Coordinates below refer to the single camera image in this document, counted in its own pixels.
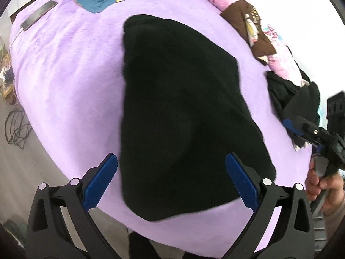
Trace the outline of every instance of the black folded cloth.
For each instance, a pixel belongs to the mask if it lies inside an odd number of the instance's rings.
[[[308,121],[319,125],[320,116],[317,110],[320,105],[320,91],[317,84],[310,81],[304,71],[300,70],[302,79],[310,83],[298,87],[289,80],[284,80],[272,71],[267,71],[266,78],[268,92],[272,104],[281,121],[290,119],[294,121],[297,116],[302,116]],[[305,141],[287,130],[288,135],[298,147],[303,147]]]
[[[275,179],[233,56],[173,20],[136,15],[124,30],[119,166],[133,212],[156,221],[237,199],[225,170],[231,151],[262,178]]]

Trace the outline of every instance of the purple bed sheet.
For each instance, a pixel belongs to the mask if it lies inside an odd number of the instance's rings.
[[[12,40],[20,24],[47,1],[38,0],[17,16]],[[11,53],[19,100],[39,140],[68,178],[82,177],[109,152],[119,155],[125,90],[123,24],[132,15],[150,14],[194,28],[238,60],[242,94],[277,169],[276,184],[304,183],[311,148],[295,152],[270,103],[267,67],[253,58],[245,41],[207,0],[126,0],[98,14],[73,0],[55,1],[54,9],[20,33]],[[99,208],[149,239],[214,258],[222,257],[252,214],[238,199],[207,211],[148,222],[125,205],[120,172]],[[268,243],[278,212],[258,249]]]

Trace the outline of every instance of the smartphone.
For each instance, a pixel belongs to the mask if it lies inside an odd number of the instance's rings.
[[[28,17],[27,20],[23,22],[21,27],[24,31],[28,30],[32,25],[36,23],[42,16],[44,16],[47,12],[49,12],[52,8],[54,8],[58,3],[50,0],[46,2],[43,6],[41,6],[37,11],[35,11],[32,15]]]

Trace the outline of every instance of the black cable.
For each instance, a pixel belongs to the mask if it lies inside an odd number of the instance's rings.
[[[8,144],[14,144],[21,149],[25,147],[25,141],[32,131],[32,126],[26,116],[24,109],[13,109],[5,120],[5,137]]]

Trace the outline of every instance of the black pants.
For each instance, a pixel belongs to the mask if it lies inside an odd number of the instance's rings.
[[[129,239],[129,258],[130,259],[161,259],[155,248],[146,237],[132,232],[128,236]],[[201,257],[195,254],[186,252],[182,259],[214,259]]]

